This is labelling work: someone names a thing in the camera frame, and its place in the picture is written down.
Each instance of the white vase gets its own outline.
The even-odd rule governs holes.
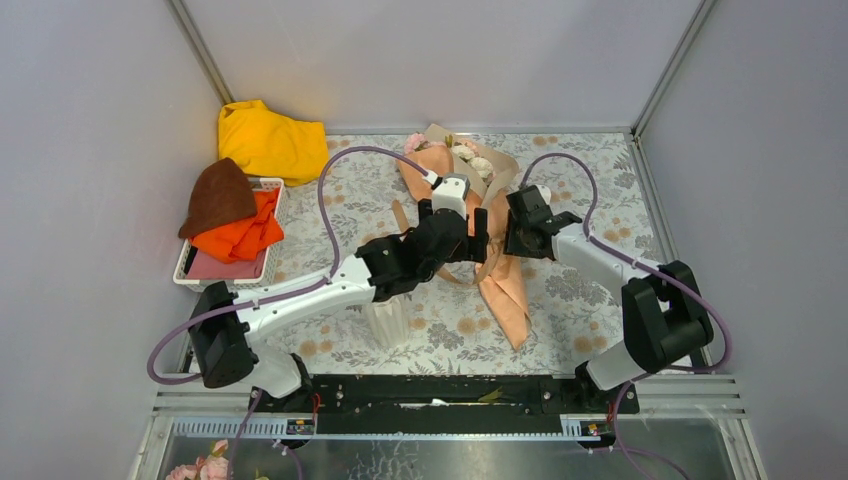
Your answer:
[[[374,338],[384,348],[391,348],[409,338],[409,314],[406,300],[392,297],[385,302],[375,302],[362,307]]]

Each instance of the pink artificial flower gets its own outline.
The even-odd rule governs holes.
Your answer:
[[[229,444],[227,443],[226,438],[223,439],[223,440],[218,440],[217,442],[215,442],[215,446],[212,447],[212,455],[215,455],[216,457],[220,457],[221,455],[224,454],[224,452],[227,451],[228,446],[229,446]]]
[[[425,137],[423,133],[413,133],[406,139],[406,144],[403,146],[404,155],[409,155],[410,153],[418,150],[418,147],[425,143],[427,143],[427,137]]]
[[[180,465],[165,477],[165,480],[194,480],[197,468],[194,465]]]
[[[227,464],[224,457],[209,457],[200,470],[200,480],[227,480]]]

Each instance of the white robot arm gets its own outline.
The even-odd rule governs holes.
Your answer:
[[[189,330],[204,384],[216,388],[241,382],[272,397],[285,397],[301,386],[302,372],[291,356],[267,350],[266,340],[273,332],[316,315],[410,292],[432,279],[445,263],[483,263],[489,240],[487,214],[482,209],[474,212],[477,233],[469,236],[468,179],[456,174],[439,178],[433,172],[425,179],[434,190],[432,199],[419,202],[418,227],[371,240],[335,271],[328,268],[234,293],[223,283],[207,287],[194,316],[232,305],[236,298],[255,306],[216,315]]]
[[[325,269],[270,287],[241,290],[239,301],[255,303],[253,309],[221,314],[193,327],[190,335],[204,384],[215,388],[242,382],[262,388],[272,397],[285,397],[300,388],[305,372],[291,356],[267,349],[265,341],[274,331],[316,315],[412,291],[445,263],[485,261],[484,210],[475,211],[477,235],[467,235],[468,180],[461,175],[439,179],[435,174],[427,179],[435,185],[433,199],[432,203],[419,203],[418,227],[371,240],[344,259],[335,272]],[[575,267],[609,290],[622,306],[624,340],[575,372],[587,402],[589,397],[605,395],[646,372],[656,373],[712,340],[712,327],[702,307],[593,245],[581,229],[580,218],[568,212],[552,214],[542,190],[528,187],[507,196],[510,217],[504,252]],[[694,276],[685,264],[642,262],[697,292]],[[328,281],[321,284],[322,278]],[[304,289],[310,291],[268,301]],[[212,285],[194,314],[232,304],[235,295],[223,283]],[[668,308],[663,310],[661,302]]]
[[[657,373],[712,341],[712,325],[703,307],[590,242],[579,217],[551,212],[546,190],[531,186],[507,196],[510,217],[504,253],[574,267],[621,305],[624,340],[577,368],[577,376],[590,381],[590,389],[609,391],[645,373]],[[694,275],[683,262],[639,262],[698,292]]]

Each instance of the peach wrapping paper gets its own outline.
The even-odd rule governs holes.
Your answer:
[[[431,147],[419,152],[407,155],[407,158],[418,165],[436,172],[439,176],[454,172],[453,156],[447,147]],[[421,174],[409,165],[398,162],[401,176],[409,188],[409,193],[418,201],[422,198],[430,198],[432,190]],[[488,230],[490,238],[497,239],[496,243],[502,243],[506,232],[509,205],[506,201],[506,193],[498,191],[497,194],[486,195],[491,199],[487,206]],[[480,208],[482,199],[473,190],[468,192],[466,205],[468,213],[473,218],[475,208]],[[469,222],[469,233],[474,233],[473,222]],[[489,245],[489,255],[494,248]],[[518,350],[527,340],[530,332],[529,312],[527,308],[527,294],[524,289],[524,278],[521,275],[521,261],[515,257],[501,255],[495,264],[491,274],[480,282],[480,293],[486,304],[492,310],[495,318],[503,329],[506,338],[512,348]]]

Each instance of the plastic basket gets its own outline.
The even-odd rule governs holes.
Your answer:
[[[257,177],[250,177],[248,180],[250,180],[250,184],[255,192],[270,192],[277,188],[280,189],[280,196],[277,199],[277,208],[274,210],[274,218],[277,219],[280,226],[283,226],[283,217],[286,214],[287,203],[286,187],[283,184],[283,180],[280,178]],[[182,252],[180,252],[180,259],[177,261],[177,266],[174,268],[174,283],[177,285],[184,285],[195,292],[202,292],[207,286],[220,281],[227,282],[227,286],[233,289],[266,287],[274,281],[274,275],[277,270],[277,260],[282,258],[282,249],[283,242],[281,241],[268,247],[268,251],[265,253],[265,262],[262,264],[261,277],[243,278],[238,280],[226,278],[222,278],[220,280],[196,280],[185,278],[185,273],[183,273],[186,261],[188,260],[189,250],[191,250],[191,244],[188,240],[186,240],[183,243]]]

